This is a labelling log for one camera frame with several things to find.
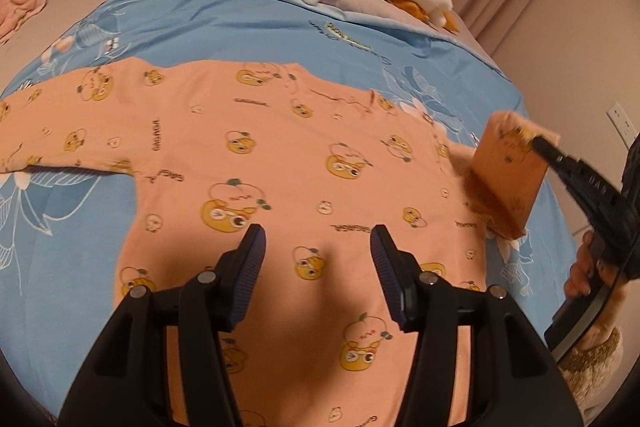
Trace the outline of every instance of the shirt sleeve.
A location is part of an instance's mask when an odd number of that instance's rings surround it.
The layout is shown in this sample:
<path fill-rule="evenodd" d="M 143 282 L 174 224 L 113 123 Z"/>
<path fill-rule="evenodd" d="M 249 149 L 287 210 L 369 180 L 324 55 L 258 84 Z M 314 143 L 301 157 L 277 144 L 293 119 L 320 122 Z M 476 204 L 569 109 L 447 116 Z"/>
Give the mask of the shirt sleeve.
<path fill-rule="evenodd" d="M 604 344 L 585 352 L 574 348 L 560 363 L 560 372 L 583 415 L 620 367 L 622 354 L 622 333 L 616 328 Z"/>
<path fill-rule="evenodd" d="M 40 165 L 146 174 L 180 134 L 175 121 L 167 125 L 175 101 L 167 76 L 133 58 L 12 94 L 0 102 L 0 172 Z"/>

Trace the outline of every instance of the cartoon character print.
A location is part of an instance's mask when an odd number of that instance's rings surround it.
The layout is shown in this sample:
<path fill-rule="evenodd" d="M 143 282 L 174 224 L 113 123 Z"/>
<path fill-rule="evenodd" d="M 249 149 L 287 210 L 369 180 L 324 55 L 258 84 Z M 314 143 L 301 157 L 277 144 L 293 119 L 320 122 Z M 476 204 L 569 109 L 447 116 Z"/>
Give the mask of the cartoon character print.
<path fill-rule="evenodd" d="M 412 206 L 406 206 L 402 210 L 402 219 L 404 219 L 412 229 L 423 229 L 427 226 L 427 222 L 422 219 L 422 214 Z"/>
<path fill-rule="evenodd" d="M 42 90 L 40 88 L 34 89 L 34 91 L 29 95 L 29 98 L 27 99 L 27 104 L 35 102 L 41 94 Z"/>
<path fill-rule="evenodd" d="M 507 163 L 522 163 L 532 150 L 534 135 L 527 132 L 521 126 L 513 127 L 508 131 L 500 129 L 498 144 L 504 150 L 504 161 Z"/>
<path fill-rule="evenodd" d="M 392 98 L 404 108 L 407 103 L 414 106 L 430 123 L 439 122 L 447 130 L 450 139 L 464 145 L 474 146 L 474 139 L 465 128 L 465 123 L 442 101 L 438 90 L 428 83 L 420 71 L 413 66 L 404 66 L 398 73 L 382 68 L 382 75 Z"/>
<path fill-rule="evenodd" d="M 386 331 L 386 322 L 363 313 L 342 332 L 345 342 L 340 350 L 340 366 L 347 371 L 364 371 L 376 360 L 383 339 L 393 336 Z"/>
<path fill-rule="evenodd" d="M 338 178 L 357 180 L 367 165 L 373 166 L 362 154 L 344 143 L 330 145 L 329 152 L 326 169 Z"/>
<path fill-rule="evenodd" d="M 334 407 L 329 412 L 329 423 L 335 423 L 342 418 L 342 409 L 340 407 Z"/>
<path fill-rule="evenodd" d="M 443 279 L 447 276 L 447 269 L 442 263 L 422 263 L 420 264 L 420 269 L 423 272 L 434 272 L 434 274 Z"/>
<path fill-rule="evenodd" d="M 107 147 L 111 149 L 117 149 L 122 145 L 122 138 L 120 136 L 116 136 L 114 138 L 110 138 L 107 140 Z"/>
<path fill-rule="evenodd" d="M 400 158 L 407 163 L 414 159 L 414 148 L 401 136 L 392 134 L 386 140 L 380 141 L 386 146 L 386 150 L 389 151 L 391 156 Z"/>
<path fill-rule="evenodd" d="M 532 295 L 531 281 L 527 274 L 527 265 L 534 262 L 529 229 L 525 229 L 525 235 L 521 238 L 510 241 L 487 228 L 486 238 L 487 258 L 495 255 L 502 258 L 504 265 L 500 274 L 508 283 L 506 286 L 509 292 L 517 291 L 523 297 Z"/>
<path fill-rule="evenodd" d="M 237 375 L 244 370 L 244 363 L 248 355 L 238 347 L 233 339 L 220 339 L 222 343 L 222 356 L 225 359 L 226 372 L 230 375 Z"/>
<path fill-rule="evenodd" d="M 316 281 L 322 277 L 326 261 L 318 248 L 295 247 L 292 252 L 296 274 L 305 281 Z"/>
<path fill-rule="evenodd" d="M 126 266 L 120 270 L 120 284 L 122 296 L 125 297 L 127 293 L 134 287 L 143 285 L 149 288 L 152 292 L 156 291 L 156 284 L 149 279 L 149 273 L 143 268 L 133 268 L 132 266 Z"/>
<path fill-rule="evenodd" d="M 244 184 L 237 178 L 213 185 L 209 198 L 202 206 L 200 217 L 205 225 L 218 232 L 239 232 L 259 208 L 271 210 L 260 188 Z"/>
<path fill-rule="evenodd" d="M 291 110 L 302 118 L 311 118 L 314 115 L 314 110 L 303 103 L 299 103 L 298 100 L 291 101 Z"/>
<path fill-rule="evenodd" d="M 276 64 L 264 62 L 244 63 L 242 69 L 236 73 L 236 81 L 245 86 L 265 86 L 274 78 L 282 78 L 283 73 Z"/>
<path fill-rule="evenodd" d="M 226 148 L 235 154 L 250 154 L 255 148 L 255 140 L 242 131 L 229 131 L 225 134 Z"/>
<path fill-rule="evenodd" d="M 11 106 L 6 102 L 0 102 L 0 122 L 11 114 Z"/>
<path fill-rule="evenodd" d="M 148 214 L 145 219 L 145 230 L 147 232 L 156 233 L 164 227 L 164 219 L 158 214 Z"/>
<path fill-rule="evenodd" d="M 72 26 L 40 56 L 42 64 L 38 67 L 38 74 L 44 76 L 63 73 L 71 59 L 77 55 L 74 51 L 93 51 L 95 55 L 93 58 L 88 57 L 89 61 L 103 62 L 125 54 L 131 48 L 131 43 L 120 42 L 120 17 L 126 14 L 122 8 L 131 2 L 98 8 Z M 59 61 L 65 58 L 65 64 L 61 68 L 57 67 Z"/>
<path fill-rule="evenodd" d="M 334 205 L 331 201 L 320 201 L 316 206 L 316 210 L 323 216 L 330 216 L 334 213 Z"/>
<path fill-rule="evenodd" d="M 240 411 L 240 418 L 242 427 L 268 427 L 264 416 L 254 411 L 242 410 Z"/>
<path fill-rule="evenodd" d="M 393 114 L 393 115 L 398 113 L 398 108 L 396 108 L 396 104 L 395 103 L 390 102 L 384 96 L 382 96 L 380 93 L 377 93 L 377 95 L 378 95 L 378 105 L 383 110 L 385 110 L 389 114 Z"/>
<path fill-rule="evenodd" d="M 27 165 L 39 165 L 42 162 L 42 156 L 29 156 L 24 162 Z"/>
<path fill-rule="evenodd" d="M 449 157 L 449 146 L 446 143 L 436 141 L 436 154 L 441 158 Z"/>
<path fill-rule="evenodd" d="M 133 165 L 129 160 L 118 160 L 109 164 L 108 169 L 111 172 L 124 172 L 129 176 L 133 176 Z"/>
<path fill-rule="evenodd" d="M 75 152 L 84 145 L 86 140 L 86 130 L 78 129 L 69 133 L 65 138 L 64 150 L 65 152 Z"/>
<path fill-rule="evenodd" d="M 164 74 L 160 73 L 158 70 L 145 71 L 145 86 L 157 86 L 158 84 L 162 84 L 164 79 Z"/>
<path fill-rule="evenodd" d="M 82 79 L 82 84 L 78 86 L 78 93 L 85 102 L 94 100 L 101 102 L 113 91 L 113 77 L 110 74 L 103 74 L 100 68 L 87 71 Z"/>
<path fill-rule="evenodd" d="M 463 288 L 466 288 L 467 290 L 472 290 L 474 292 L 481 292 L 482 291 L 480 289 L 480 286 L 478 286 L 473 281 L 463 281 L 463 282 L 460 283 L 460 286 L 462 286 Z"/>

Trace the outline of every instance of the wall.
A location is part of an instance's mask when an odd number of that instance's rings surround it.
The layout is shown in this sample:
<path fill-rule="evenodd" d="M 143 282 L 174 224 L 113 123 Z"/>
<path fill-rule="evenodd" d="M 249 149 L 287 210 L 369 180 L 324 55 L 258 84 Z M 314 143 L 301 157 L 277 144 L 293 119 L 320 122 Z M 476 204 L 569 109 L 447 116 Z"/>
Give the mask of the wall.
<path fill-rule="evenodd" d="M 562 134 L 562 147 L 618 183 L 626 148 L 606 111 L 618 100 L 640 129 L 640 0 L 532 0 L 494 54 L 524 93 L 533 120 Z M 579 240 L 586 218 L 553 180 Z M 640 282 L 620 317 L 625 360 L 608 399 L 640 352 Z"/>

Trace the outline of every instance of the cartoon face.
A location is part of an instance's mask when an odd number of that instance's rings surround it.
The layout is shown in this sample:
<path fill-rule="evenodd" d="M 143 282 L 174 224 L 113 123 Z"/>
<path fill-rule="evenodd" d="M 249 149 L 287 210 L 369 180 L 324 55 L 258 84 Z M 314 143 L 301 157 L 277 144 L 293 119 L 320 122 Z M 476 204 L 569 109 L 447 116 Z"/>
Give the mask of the cartoon face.
<path fill-rule="evenodd" d="M 78 129 L 69 133 L 65 138 L 65 152 L 74 152 L 84 145 L 86 139 L 86 131 L 84 129 Z"/>
<path fill-rule="evenodd" d="M 0 122 L 11 114 L 11 106 L 6 102 L 0 102 Z"/>
<path fill-rule="evenodd" d="M 338 178 L 356 180 L 366 165 L 371 165 L 355 149 L 344 143 L 335 143 L 329 147 L 331 156 L 326 159 L 326 169 Z"/>
<path fill-rule="evenodd" d="M 118 147 L 120 147 L 121 144 L 122 144 L 122 138 L 120 138 L 119 136 L 116 136 L 115 138 L 111 138 L 110 140 L 107 140 L 107 146 L 112 149 L 117 149 Z"/>
<path fill-rule="evenodd" d="M 201 217 L 208 227 L 219 232 L 233 233 L 244 229 L 256 211 L 254 206 L 230 208 L 226 201 L 213 200 L 203 205 Z"/>
<path fill-rule="evenodd" d="M 27 100 L 27 103 L 31 103 L 34 100 L 36 100 L 37 97 L 39 97 L 42 94 L 42 90 L 41 89 L 36 89 L 35 91 L 33 91 L 30 95 L 29 98 Z"/>
<path fill-rule="evenodd" d="M 291 106 L 291 110 L 298 116 L 302 118 L 311 118 L 314 115 L 314 110 L 307 107 L 303 103 L 297 103 L 296 105 Z"/>
<path fill-rule="evenodd" d="M 134 286 L 146 286 L 152 292 L 156 291 L 156 285 L 149 279 L 148 272 L 142 268 L 124 267 L 120 270 L 120 283 L 122 284 L 120 289 L 123 297 L 126 296 Z"/>
<path fill-rule="evenodd" d="M 240 411 L 242 427 L 267 427 L 267 420 L 264 416 L 254 411 Z"/>
<path fill-rule="evenodd" d="M 410 162 L 414 158 L 414 149 L 405 139 L 397 134 L 392 134 L 386 140 L 382 140 L 382 143 L 386 145 L 388 151 L 396 158 L 402 158 L 406 162 Z"/>
<path fill-rule="evenodd" d="M 337 422 L 342 418 L 342 409 L 340 407 L 334 407 L 329 413 L 329 423 Z"/>
<path fill-rule="evenodd" d="M 145 230 L 147 232 L 156 233 L 164 225 L 164 220 L 158 214 L 149 214 L 146 216 Z"/>
<path fill-rule="evenodd" d="M 384 96 L 382 95 L 378 95 L 378 104 L 380 105 L 380 107 L 382 109 L 384 109 L 385 111 L 393 111 L 396 109 L 396 106 L 393 104 L 393 102 L 389 102 Z"/>
<path fill-rule="evenodd" d="M 164 74 L 158 72 L 158 70 L 150 70 L 145 72 L 145 85 L 157 86 L 164 82 Z"/>
<path fill-rule="evenodd" d="M 421 229 L 427 226 L 427 222 L 422 219 L 422 214 L 411 206 L 407 206 L 402 210 L 402 219 L 409 223 L 414 229 Z"/>
<path fill-rule="evenodd" d="M 463 282 L 460 283 L 460 285 L 463 288 L 466 288 L 467 290 L 473 290 L 474 292 L 482 291 L 480 289 L 480 287 L 476 283 L 474 283 L 473 281 L 463 281 Z"/>
<path fill-rule="evenodd" d="M 447 146 L 446 143 L 438 143 L 436 144 L 436 152 L 438 153 L 438 156 L 446 158 L 449 156 L 449 146 Z"/>
<path fill-rule="evenodd" d="M 131 176 L 133 175 L 133 165 L 129 160 L 120 160 L 120 161 L 114 162 L 109 167 L 109 170 L 113 172 L 126 172 Z"/>
<path fill-rule="evenodd" d="M 364 166 L 364 163 L 348 163 L 341 156 L 329 156 L 326 160 L 327 170 L 345 180 L 357 180 Z"/>
<path fill-rule="evenodd" d="M 380 346 L 378 341 L 366 347 L 360 347 L 357 342 L 350 341 L 342 346 L 340 365 L 347 371 L 364 371 L 376 360 L 378 346 Z"/>
<path fill-rule="evenodd" d="M 522 163 L 532 149 L 533 134 L 521 126 L 516 126 L 507 132 L 500 131 L 498 142 L 505 149 L 504 160 L 507 163 Z"/>
<path fill-rule="evenodd" d="M 100 73 L 100 68 L 95 68 L 85 74 L 81 86 L 78 86 L 78 93 L 85 102 L 89 100 L 100 102 L 107 98 L 112 90 L 113 77 Z"/>
<path fill-rule="evenodd" d="M 42 156 L 29 156 L 24 162 L 27 165 L 38 165 L 42 161 Z"/>
<path fill-rule="evenodd" d="M 340 366 L 347 371 L 364 371 L 376 359 L 382 339 L 393 336 L 386 331 L 386 323 L 379 317 L 362 314 L 342 334 L 345 341 L 340 350 Z"/>
<path fill-rule="evenodd" d="M 225 359 L 226 372 L 237 375 L 244 369 L 247 354 L 238 347 L 233 339 L 222 339 L 222 356 Z"/>
<path fill-rule="evenodd" d="M 305 281 L 316 281 L 322 277 L 326 261 L 319 256 L 317 248 L 297 247 L 293 251 L 296 273 Z"/>
<path fill-rule="evenodd" d="M 315 281 L 322 277 L 322 270 L 325 266 L 326 261 L 321 257 L 308 257 L 296 263 L 296 273 L 300 279 Z"/>
<path fill-rule="evenodd" d="M 234 178 L 209 189 L 210 200 L 200 211 L 205 225 L 219 232 L 233 233 L 244 229 L 258 211 L 271 210 L 260 188 Z"/>
<path fill-rule="evenodd" d="M 320 201 L 317 208 L 318 212 L 320 212 L 320 214 L 322 214 L 323 216 L 328 216 L 329 214 L 334 213 L 334 206 L 330 201 Z"/>
<path fill-rule="evenodd" d="M 281 78 L 280 73 L 274 72 L 277 68 L 270 64 L 257 65 L 255 70 L 240 70 L 236 73 L 236 80 L 246 86 L 264 86 L 271 82 L 274 78 Z"/>
<path fill-rule="evenodd" d="M 447 269 L 444 267 L 444 264 L 441 263 L 423 263 L 420 264 L 420 269 L 423 272 L 434 272 L 434 274 L 443 279 L 447 275 Z"/>
<path fill-rule="evenodd" d="M 249 154 L 255 147 L 255 141 L 247 132 L 229 131 L 225 139 L 226 148 L 235 154 Z"/>

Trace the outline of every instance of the bed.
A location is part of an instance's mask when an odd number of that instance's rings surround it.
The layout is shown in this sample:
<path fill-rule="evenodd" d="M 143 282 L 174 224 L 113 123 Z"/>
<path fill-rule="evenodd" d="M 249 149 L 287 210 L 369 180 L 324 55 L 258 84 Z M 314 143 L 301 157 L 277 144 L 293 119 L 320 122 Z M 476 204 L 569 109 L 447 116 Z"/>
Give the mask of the bed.
<path fill-rule="evenodd" d="M 74 37 L 71 49 L 43 55 L 60 35 Z M 50 0 L 1 53 L 3 98 L 127 57 L 160 67 L 216 58 L 296 62 L 390 100 L 417 98 L 468 146 L 492 112 L 526 114 L 518 90 L 464 28 L 454 38 L 300 0 Z M 27 391 L 57 414 L 111 314 L 114 266 L 136 211 L 134 184 L 122 174 L 41 169 L 30 179 L 4 176 L 0 185 L 0 321 L 10 325 L 0 329 L 0 346 Z M 545 182 L 526 237 L 502 248 L 487 239 L 486 282 L 508 288 L 542 334 L 574 254 Z"/>

